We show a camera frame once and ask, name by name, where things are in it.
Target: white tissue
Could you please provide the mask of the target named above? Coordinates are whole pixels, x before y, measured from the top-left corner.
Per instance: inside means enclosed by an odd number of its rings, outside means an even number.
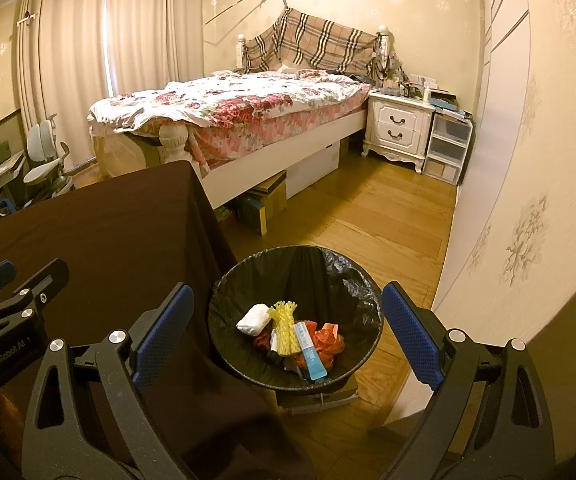
[[[276,352],[279,348],[279,334],[277,334],[276,329],[270,332],[270,352]]]
[[[259,303],[247,311],[247,314],[237,323],[237,328],[244,334],[258,336],[269,321],[268,306]]]

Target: nightstand drawer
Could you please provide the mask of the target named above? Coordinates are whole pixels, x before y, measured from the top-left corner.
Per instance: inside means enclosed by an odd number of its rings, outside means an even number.
[[[377,140],[380,144],[390,145],[396,150],[408,153],[416,153],[421,134],[408,128],[395,126],[394,124],[377,123]]]
[[[384,105],[381,110],[379,110],[377,121],[413,130],[417,125],[417,116],[413,112],[406,112],[398,108]]]

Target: white bed frame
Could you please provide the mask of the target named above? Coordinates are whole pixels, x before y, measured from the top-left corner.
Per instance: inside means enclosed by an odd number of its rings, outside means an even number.
[[[380,33],[387,33],[387,31],[387,27],[383,25],[379,27]],[[243,67],[244,44],[245,37],[243,34],[239,34],[236,46],[238,68]],[[356,110],[310,131],[275,142],[242,158],[231,160],[210,171],[201,179],[210,205],[216,209],[274,174],[287,170],[293,164],[327,148],[338,140],[352,135],[354,132],[362,130],[366,127],[367,115],[365,109]],[[185,150],[187,138],[188,133],[183,124],[178,123],[167,128],[162,126],[159,132],[159,139],[164,146],[162,155],[166,162],[188,160],[199,174],[198,164],[193,160],[192,155]],[[97,158],[104,173],[110,176],[121,173],[112,171],[111,168],[105,168],[103,162],[99,160],[99,157]]]

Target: floral duvet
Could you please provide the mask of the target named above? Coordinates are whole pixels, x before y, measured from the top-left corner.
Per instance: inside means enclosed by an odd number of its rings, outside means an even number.
[[[161,124],[189,123],[187,150],[204,172],[359,107],[370,86],[322,70],[261,72],[171,82],[165,89],[103,99],[90,108],[95,136],[156,137]]]

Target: black garbage bag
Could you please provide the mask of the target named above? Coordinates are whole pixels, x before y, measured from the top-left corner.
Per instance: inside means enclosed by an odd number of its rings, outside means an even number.
[[[319,382],[300,378],[268,362],[253,338],[237,329],[257,303],[294,301],[295,321],[339,325],[345,349]],[[295,394],[342,387],[374,351],[383,329],[381,291],[370,275],[342,254],[312,246],[290,246],[253,254],[219,280],[208,309],[210,337],[239,376],[272,390]]]

